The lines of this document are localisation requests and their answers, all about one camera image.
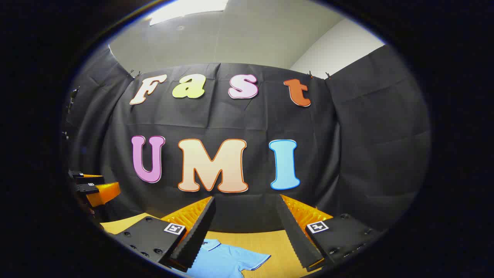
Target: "wooden table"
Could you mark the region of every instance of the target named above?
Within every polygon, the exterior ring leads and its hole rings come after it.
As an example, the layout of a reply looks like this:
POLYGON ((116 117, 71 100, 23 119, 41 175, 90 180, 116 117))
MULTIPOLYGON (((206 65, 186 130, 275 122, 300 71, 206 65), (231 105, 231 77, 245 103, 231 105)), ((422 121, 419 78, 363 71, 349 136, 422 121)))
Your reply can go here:
MULTIPOLYGON (((154 217, 147 213, 130 218, 101 223, 109 233, 117 234, 132 226, 144 217, 154 217)), ((291 247, 285 230, 274 232, 229 233, 208 231, 206 238, 218 239, 223 244, 241 247, 253 252, 269 254, 271 258, 255 271, 242 271, 245 278, 300 278, 312 272, 307 272, 300 264, 291 247)))

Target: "white wall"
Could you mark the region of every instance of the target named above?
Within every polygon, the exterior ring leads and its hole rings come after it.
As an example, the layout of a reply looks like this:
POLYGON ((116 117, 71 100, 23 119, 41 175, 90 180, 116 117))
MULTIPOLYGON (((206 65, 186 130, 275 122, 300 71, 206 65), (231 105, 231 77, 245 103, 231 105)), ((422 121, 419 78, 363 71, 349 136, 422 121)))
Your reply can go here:
POLYGON ((338 70, 384 45, 372 33, 349 19, 343 19, 320 37, 290 70, 327 78, 338 70))

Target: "black fabric backdrop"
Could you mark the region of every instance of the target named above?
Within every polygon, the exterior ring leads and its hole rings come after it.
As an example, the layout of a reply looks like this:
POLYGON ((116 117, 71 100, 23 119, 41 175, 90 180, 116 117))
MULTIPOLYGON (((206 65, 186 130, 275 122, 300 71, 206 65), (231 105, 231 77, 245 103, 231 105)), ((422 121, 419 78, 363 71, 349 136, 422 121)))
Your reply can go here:
MULTIPOLYGON (((107 47, 99 50, 73 82, 80 86, 68 122, 73 170, 103 174, 118 181, 122 193, 106 205, 111 220, 142 212, 161 217, 203 199, 216 197, 212 231, 267 232, 282 229, 274 197, 285 194, 329 214, 350 213, 376 229, 388 228, 408 207, 426 169, 429 126, 420 91, 391 49, 383 46, 330 79, 290 70, 232 63, 177 66, 132 77, 107 47), (167 74, 146 101, 130 105, 148 77, 167 74), (206 76, 197 99, 174 98, 181 77, 206 76), (229 80, 237 74, 257 78, 258 95, 232 99, 229 80), (309 107, 295 105, 283 81, 308 87, 309 107), (163 136, 162 178, 142 181, 132 164, 133 136, 163 136), (200 139, 210 157, 226 139, 243 139, 243 193, 217 190, 183 192, 182 139, 200 139), (275 139, 297 142, 295 173, 301 183, 274 190, 275 139)), ((143 146, 151 169, 151 146, 143 146)))

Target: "letter i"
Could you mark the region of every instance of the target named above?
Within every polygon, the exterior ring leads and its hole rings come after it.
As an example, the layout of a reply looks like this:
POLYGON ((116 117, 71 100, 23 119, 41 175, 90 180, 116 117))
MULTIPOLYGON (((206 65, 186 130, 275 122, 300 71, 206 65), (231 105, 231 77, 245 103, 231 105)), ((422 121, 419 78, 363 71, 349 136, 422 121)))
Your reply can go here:
POLYGON ((293 140, 274 140, 269 142, 269 148, 275 152, 276 178, 271 188, 285 190, 297 187, 300 180, 295 176, 295 159, 293 151, 297 142, 293 140))

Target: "blue shirt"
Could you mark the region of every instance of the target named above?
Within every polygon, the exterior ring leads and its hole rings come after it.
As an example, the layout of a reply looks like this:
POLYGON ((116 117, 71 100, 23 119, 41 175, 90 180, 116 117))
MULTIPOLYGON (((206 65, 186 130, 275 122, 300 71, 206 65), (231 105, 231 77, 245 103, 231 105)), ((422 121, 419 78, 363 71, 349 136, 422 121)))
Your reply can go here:
POLYGON ((256 270, 270 257, 221 244, 217 239, 205 239, 186 275, 193 278, 243 278, 240 271, 256 270))

